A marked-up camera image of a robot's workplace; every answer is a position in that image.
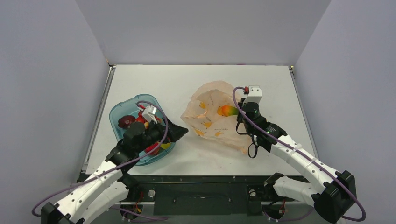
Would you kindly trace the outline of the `red round fake fruit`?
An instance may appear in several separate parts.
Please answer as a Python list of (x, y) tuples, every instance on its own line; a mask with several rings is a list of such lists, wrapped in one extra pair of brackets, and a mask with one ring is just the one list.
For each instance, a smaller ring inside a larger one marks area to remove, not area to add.
[(156, 142), (155, 144), (153, 144), (153, 145), (147, 147), (147, 148), (144, 150), (144, 152), (147, 153), (147, 154), (149, 154), (149, 155), (157, 155), (158, 152), (159, 152), (159, 150), (160, 150), (160, 148), (161, 148), (161, 147), (159, 146), (159, 143)]

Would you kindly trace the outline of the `yellow fake fruit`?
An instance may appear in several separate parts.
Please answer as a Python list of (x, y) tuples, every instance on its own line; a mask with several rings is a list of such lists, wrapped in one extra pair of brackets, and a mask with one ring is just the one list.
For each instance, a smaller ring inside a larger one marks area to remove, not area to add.
[(168, 148), (171, 147), (171, 143), (163, 143), (160, 145), (162, 150), (167, 150)]

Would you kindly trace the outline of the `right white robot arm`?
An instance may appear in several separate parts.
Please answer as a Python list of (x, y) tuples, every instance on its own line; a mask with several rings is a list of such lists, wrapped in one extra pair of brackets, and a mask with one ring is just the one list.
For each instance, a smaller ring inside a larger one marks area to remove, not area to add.
[(333, 224), (345, 218), (345, 213), (357, 203), (355, 177), (347, 170), (340, 172), (325, 165), (304, 150), (285, 130), (260, 114), (258, 103), (242, 101), (237, 108), (237, 123), (243, 123), (244, 134), (251, 138), (255, 149), (264, 148), (307, 180), (301, 182), (276, 173), (265, 182), (264, 195), (304, 202)]

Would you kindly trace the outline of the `teal plastic bin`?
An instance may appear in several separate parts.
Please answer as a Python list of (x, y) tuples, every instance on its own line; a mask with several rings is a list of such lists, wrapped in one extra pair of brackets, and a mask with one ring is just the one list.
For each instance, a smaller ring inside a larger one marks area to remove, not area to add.
[[(155, 104), (159, 108), (161, 108), (159, 102), (157, 99), (149, 94), (139, 94), (133, 98), (130, 98), (124, 102), (116, 104), (110, 111), (109, 113), (109, 120), (113, 129), (113, 132), (115, 134), (116, 140), (120, 141), (123, 138), (123, 134), (125, 133), (125, 129), (119, 128), (118, 127), (118, 120), (122, 118), (125, 115), (132, 115), (135, 118), (138, 117), (138, 112), (139, 109), (136, 105), (138, 101), (148, 101), (151, 102), (152, 104)], [(159, 152), (157, 155), (147, 155), (144, 158), (140, 159), (137, 163), (136, 166), (146, 166), (151, 163), (154, 163), (166, 155), (168, 155), (174, 148), (175, 143), (171, 143), (171, 147), (168, 148), (167, 150), (162, 150), (160, 148)]]

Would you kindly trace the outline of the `red fake fruit in bin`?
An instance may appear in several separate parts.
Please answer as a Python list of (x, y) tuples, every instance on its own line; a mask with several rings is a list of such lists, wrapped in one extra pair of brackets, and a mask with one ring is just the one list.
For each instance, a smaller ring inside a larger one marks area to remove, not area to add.
[(136, 121), (136, 118), (132, 115), (125, 115), (118, 120), (118, 127), (127, 129), (131, 124)]

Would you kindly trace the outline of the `orange plastic bag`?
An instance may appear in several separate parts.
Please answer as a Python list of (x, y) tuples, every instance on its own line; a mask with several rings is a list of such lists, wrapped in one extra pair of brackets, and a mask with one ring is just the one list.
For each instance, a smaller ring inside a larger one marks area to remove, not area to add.
[(189, 125), (197, 136), (248, 153), (251, 139), (237, 134), (236, 116), (219, 116), (220, 106), (235, 106), (234, 87), (224, 81), (213, 81), (200, 86), (190, 98), (181, 120)]

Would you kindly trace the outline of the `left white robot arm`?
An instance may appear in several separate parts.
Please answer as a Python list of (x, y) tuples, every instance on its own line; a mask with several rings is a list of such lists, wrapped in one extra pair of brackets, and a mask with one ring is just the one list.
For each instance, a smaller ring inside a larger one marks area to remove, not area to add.
[(89, 224), (116, 203), (139, 196), (139, 187), (128, 171), (140, 160), (139, 154), (154, 144), (174, 143), (188, 129), (165, 121), (131, 124), (100, 166), (86, 181), (55, 204), (41, 208), (42, 224)]

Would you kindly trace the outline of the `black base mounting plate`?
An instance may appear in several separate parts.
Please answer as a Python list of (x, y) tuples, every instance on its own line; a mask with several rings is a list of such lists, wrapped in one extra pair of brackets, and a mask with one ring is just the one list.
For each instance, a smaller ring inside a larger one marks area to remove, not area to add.
[(123, 206), (152, 205), (154, 215), (260, 216), (265, 204), (281, 202), (265, 189), (267, 176), (137, 175)]

